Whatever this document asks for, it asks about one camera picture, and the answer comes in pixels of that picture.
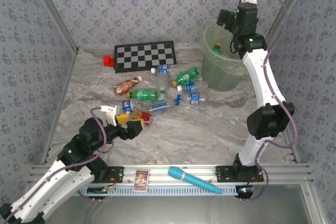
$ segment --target wallpaper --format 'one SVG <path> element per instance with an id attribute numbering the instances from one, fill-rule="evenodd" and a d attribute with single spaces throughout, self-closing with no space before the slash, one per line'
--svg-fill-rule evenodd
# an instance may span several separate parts
<path id="1" fill-rule="evenodd" d="M 40 0 L 0 0 L 0 205 L 38 164 L 72 53 Z"/>
<path id="2" fill-rule="evenodd" d="M 330 223 L 336 223 L 336 0 L 298 0 L 271 56 L 277 82 L 296 107 L 297 145 Z"/>
<path id="3" fill-rule="evenodd" d="M 239 0 L 53 0 L 78 47 L 174 40 L 195 45 L 221 8 Z M 259 28 L 266 33 L 280 5 L 259 0 Z"/>

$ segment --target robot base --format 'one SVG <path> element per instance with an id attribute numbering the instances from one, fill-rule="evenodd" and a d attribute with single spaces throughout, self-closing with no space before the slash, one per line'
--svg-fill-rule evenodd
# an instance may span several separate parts
<path id="1" fill-rule="evenodd" d="M 257 166 L 243 166 L 239 160 L 238 154 L 233 162 L 232 166 L 216 166 L 217 182 L 219 183 L 231 183 L 231 182 L 263 182 L 264 177 L 262 170 Z"/>

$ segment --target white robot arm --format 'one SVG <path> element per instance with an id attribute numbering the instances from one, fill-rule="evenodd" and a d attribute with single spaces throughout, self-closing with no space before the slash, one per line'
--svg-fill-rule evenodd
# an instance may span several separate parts
<path id="1" fill-rule="evenodd" d="M 241 182 L 249 182 L 251 176 L 260 178 L 258 175 L 262 173 L 256 165 L 256 159 L 259 159 L 268 142 L 284 131 L 289 122 L 279 102 L 291 115 L 295 111 L 293 104 L 286 103 L 279 91 L 269 61 L 265 62 L 268 51 L 264 37 L 256 33 L 257 13 L 257 0 L 240 0 L 235 13 L 221 9 L 217 19 L 218 25 L 225 26 L 225 29 L 232 33 L 230 50 L 233 54 L 239 54 L 249 72 L 257 96 L 257 110 L 247 118 L 249 136 L 233 163 L 233 177 Z M 221 168 L 216 172 L 220 170 L 225 173 L 225 169 Z"/>
<path id="2" fill-rule="evenodd" d="M 63 202 L 83 186 L 104 179 L 108 166 L 95 156 L 95 151 L 117 137 L 133 139 L 143 129 L 141 120 L 127 122 L 127 129 L 118 124 L 115 119 L 118 107 L 101 106 L 97 109 L 107 113 L 108 125 L 103 127 L 98 118 L 87 119 L 79 134 L 58 154 L 48 172 L 19 200 L 0 207 L 0 216 L 6 220 L 5 223 L 45 223 Z"/>

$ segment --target black and white checkerboard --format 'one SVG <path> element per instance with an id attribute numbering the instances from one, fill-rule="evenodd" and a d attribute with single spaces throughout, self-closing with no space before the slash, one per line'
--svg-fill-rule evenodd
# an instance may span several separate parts
<path id="1" fill-rule="evenodd" d="M 173 41 L 159 41 L 114 47 L 116 73 L 150 70 L 153 66 L 176 64 Z"/>

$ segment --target bottle label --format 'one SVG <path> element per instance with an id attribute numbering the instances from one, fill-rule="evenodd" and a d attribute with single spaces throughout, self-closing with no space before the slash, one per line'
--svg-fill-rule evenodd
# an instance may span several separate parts
<path id="1" fill-rule="evenodd" d="M 124 112 L 132 111 L 131 100 L 122 101 L 122 110 Z"/>
<path id="2" fill-rule="evenodd" d="M 159 69 L 159 73 L 167 73 L 168 72 L 167 65 L 159 65 L 158 69 Z"/>
<path id="3" fill-rule="evenodd" d="M 185 75 L 183 76 L 183 79 L 186 80 L 186 81 L 189 81 L 189 78 L 190 78 L 190 77 L 189 77 L 189 74 L 185 74 Z"/>
<path id="4" fill-rule="evenodd" d="M 197 93 L 191 94 L 190 104 L 199 104 L 200 103 L 200 95 Z"/>
<path id="5" fill-rule="evenodd" d="M 196 92 L 196 86 L 193 81 L 187 82 L 185 84 L 185 92 L 187 93 L 195 93 Z"/>
<path id="6" fill-rule="evenodd" d="M 159 99 L 158 101 L 152 102 L 150 111 L 154 115 L 165 113 L 168 110 L 169 105 L 165 99 Z"/>

